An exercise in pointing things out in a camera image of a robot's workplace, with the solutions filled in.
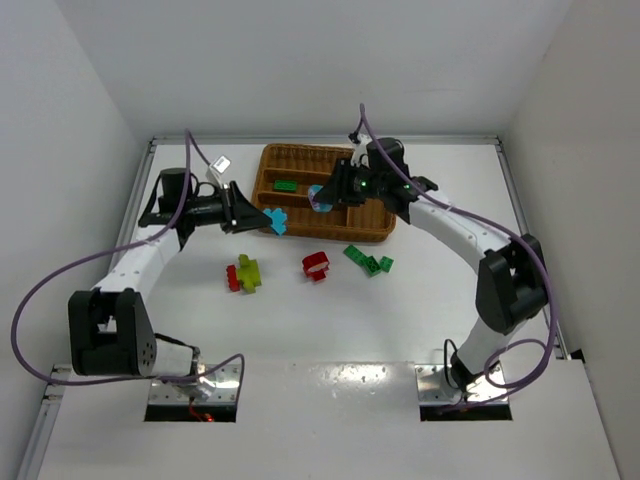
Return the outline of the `blue lego base piece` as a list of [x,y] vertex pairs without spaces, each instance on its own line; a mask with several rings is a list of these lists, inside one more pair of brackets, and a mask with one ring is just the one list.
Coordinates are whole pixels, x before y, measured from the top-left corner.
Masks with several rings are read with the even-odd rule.
[[287,231],[287,213],[280,207],[275,209],[265,208],[263,213],[271,220],[271,230],[278,236],[284,235]]

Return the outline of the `long green lego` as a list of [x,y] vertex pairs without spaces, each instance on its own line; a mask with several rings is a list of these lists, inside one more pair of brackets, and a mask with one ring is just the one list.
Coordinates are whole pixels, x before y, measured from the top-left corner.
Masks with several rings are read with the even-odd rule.
[[276,192],[295,193],[297,188],[296,181],[278,179],[273,183],[273,190]]

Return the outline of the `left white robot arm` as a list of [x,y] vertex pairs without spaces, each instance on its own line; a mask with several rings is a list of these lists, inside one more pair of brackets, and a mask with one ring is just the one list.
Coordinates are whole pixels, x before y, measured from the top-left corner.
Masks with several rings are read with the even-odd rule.
[[184,168],[164,169],[138,220],[137,236],[112,270],[68,301],[71,360],[80,376],[195,374],[200,351],[154,331],[145,302],[161,273],[199,227],[241,233],[270,225],[235,182],[202,195]]

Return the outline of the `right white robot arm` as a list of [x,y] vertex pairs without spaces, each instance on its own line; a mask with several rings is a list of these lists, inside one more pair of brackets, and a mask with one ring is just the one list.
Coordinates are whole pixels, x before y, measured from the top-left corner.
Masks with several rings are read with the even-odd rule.
[[497,363],[514,334],[547,305],[540,243],[531,235],[505,234],[447,205],[437,184],[410,174],[401,141],[361,137],[354,145],[352,156],[337,160],[311,200],[353,207],[379,200],[387,212],[431,234],[472,268],[478,319],[443,374],[450,391],[463,392]]

